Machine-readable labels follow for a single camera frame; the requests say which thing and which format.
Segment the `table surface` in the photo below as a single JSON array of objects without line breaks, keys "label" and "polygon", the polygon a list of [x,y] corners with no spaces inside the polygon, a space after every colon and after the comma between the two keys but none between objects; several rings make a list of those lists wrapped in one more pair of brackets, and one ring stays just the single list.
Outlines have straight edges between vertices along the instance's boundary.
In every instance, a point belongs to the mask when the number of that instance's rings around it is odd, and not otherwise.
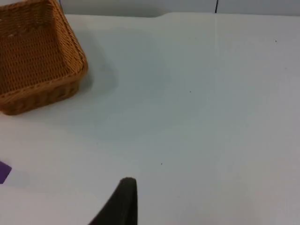
[{"label": "table surface", "polygon": [[68,15],[73,98],[0,116],[0,224],[86,225],[119,180],[139,224],[300,221],[300,17]]}]

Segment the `black object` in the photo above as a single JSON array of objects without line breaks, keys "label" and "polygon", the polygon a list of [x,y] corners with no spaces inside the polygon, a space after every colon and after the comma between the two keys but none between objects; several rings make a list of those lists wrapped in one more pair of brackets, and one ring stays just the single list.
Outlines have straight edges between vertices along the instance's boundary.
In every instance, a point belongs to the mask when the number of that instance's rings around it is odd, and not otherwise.
[{"label": "black object", "polygon": [[90,225],[137,225],[137,185],[134,178],[123,178]]}]

